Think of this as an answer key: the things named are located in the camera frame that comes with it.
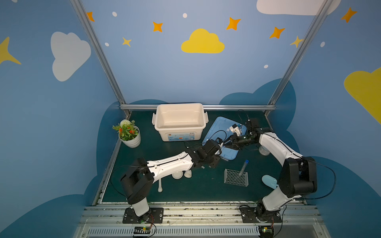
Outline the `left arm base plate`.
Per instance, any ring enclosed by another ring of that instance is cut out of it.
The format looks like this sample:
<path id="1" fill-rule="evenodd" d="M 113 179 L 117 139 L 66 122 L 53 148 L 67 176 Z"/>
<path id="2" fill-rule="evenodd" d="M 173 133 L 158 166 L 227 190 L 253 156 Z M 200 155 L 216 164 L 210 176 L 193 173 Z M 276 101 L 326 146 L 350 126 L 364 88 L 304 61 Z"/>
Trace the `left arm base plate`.
<path id="1" fill-rule="evenodd" d="M 154 225 L 162 224 L 163 222 L 163 208 L 150 208 L 145 214 L 138 216 L 132 207 L 129 207 L 125 210 L 122 223 L 123 224 L 138 224 L 138 223 L 147 223 Z"/>

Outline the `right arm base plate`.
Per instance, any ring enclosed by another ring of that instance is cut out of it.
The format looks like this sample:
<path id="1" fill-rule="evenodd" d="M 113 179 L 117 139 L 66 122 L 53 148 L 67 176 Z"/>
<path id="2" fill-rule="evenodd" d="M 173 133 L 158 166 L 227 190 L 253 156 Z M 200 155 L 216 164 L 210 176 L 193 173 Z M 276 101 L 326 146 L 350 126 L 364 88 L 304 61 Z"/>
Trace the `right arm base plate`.
<path id="1" fill-rule="evenodd" d="M 280 211 L 267 211 L 264 207 L 249 207 L 241 205 L 239 207 L 243 223 L 281 223 Z"/>

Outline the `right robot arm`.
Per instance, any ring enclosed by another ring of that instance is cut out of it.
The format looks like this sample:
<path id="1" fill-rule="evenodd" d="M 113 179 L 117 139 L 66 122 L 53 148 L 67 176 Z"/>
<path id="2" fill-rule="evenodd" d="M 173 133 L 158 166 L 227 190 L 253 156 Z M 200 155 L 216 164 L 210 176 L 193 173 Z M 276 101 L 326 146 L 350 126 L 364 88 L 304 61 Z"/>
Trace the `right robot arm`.
<path id="1" fill-rule="evenodd" d="M 277 212 L 289 201 L 317 191 L 317 169 L 315 160 L 308 159 L 286 145 L 270 128 L 260 127 L 258 120 L 246 121 L 247 131 L 242 134 L 238 125 L 230 126 L 233 133 L 224 145 L 239 150 L 246 145 L 258 144 L 272 154 L 282 166 L 278 187 L 263 197 L 257 206 L 262 214 Z"/>

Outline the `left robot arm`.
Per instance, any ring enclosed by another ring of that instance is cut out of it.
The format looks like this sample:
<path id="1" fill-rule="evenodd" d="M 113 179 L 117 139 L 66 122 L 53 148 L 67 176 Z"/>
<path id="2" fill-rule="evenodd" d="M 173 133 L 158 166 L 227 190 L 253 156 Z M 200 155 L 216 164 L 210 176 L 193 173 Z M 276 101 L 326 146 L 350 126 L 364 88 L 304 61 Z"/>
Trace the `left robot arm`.
<path id="1" fill-rule="evenodd" d="M 172 174 L 204 165 L 216 167 L 222 145 L 221 140 L 210 139 L 201 146 L 189 147 L 169 158 L 153 161 L 136 159 L 120 179 L 125 197 L 135 215 L 143 218 L 150 214 L 147 196 L 155 182 Z"/>

